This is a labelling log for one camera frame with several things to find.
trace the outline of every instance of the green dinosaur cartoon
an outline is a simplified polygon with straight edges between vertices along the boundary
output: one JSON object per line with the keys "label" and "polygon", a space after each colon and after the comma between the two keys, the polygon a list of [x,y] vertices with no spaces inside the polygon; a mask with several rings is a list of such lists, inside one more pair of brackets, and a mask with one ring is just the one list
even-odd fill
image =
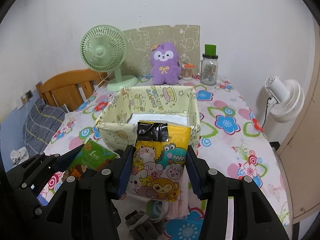
{"label": "green dinosaur cartoon", "polygon": [[183,148],[176,147],[174,143],[163,146],[163,151],[158,159],[155,160],[156,163],[162,165],[165,168],[171,163],[180,163],[183,165],[186,161],[187,151]]}

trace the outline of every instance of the fan center cap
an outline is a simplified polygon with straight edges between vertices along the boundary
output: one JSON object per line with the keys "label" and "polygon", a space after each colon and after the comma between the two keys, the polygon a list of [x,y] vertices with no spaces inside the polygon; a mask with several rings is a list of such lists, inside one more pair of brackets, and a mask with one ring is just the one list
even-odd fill
{"label": "fan center cap", "polygon": [[102,57],[105,52],[106,52],[106,50],[103,47],[97,47],[96,48],[96,54],[97,54],[98,57]]}

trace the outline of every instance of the yellow bow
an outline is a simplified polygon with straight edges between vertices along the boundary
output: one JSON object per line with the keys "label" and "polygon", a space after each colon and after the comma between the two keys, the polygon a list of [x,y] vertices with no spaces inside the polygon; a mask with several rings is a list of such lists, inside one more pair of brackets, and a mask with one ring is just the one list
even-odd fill
{"label": "yellow bow", "polygon": [[167,70],[169,69],[170,67],[169,66],[166,66],[166,67],[159,67],[160,70],[162,70],[162,73],[161,74],[167,74]]}

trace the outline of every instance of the plaid pillow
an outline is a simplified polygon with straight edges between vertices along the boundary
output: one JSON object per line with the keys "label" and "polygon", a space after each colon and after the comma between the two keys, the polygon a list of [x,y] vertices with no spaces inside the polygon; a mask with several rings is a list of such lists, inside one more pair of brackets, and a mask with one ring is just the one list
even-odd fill
{"label": "plaid pillow", "polygon": [[23,140],[32,157],[43,152],[52,136],[59,129],[64,120],[66,111],[61,107],[46,106],[39,98],[32,107],[26,124],[23,126]]}

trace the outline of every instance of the purple plush toy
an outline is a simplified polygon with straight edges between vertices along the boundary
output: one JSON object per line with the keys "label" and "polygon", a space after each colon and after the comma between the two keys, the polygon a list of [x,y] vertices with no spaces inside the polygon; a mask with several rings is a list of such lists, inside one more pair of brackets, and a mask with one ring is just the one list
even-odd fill
{"label": "purple plush toy", "polygon": [[178,66],[178,53],[173,43],[159,44],[150,56],[152,65],[151,76],[154,85],[167,83],[175,85],[178,83],[178,75],[181,69]]}

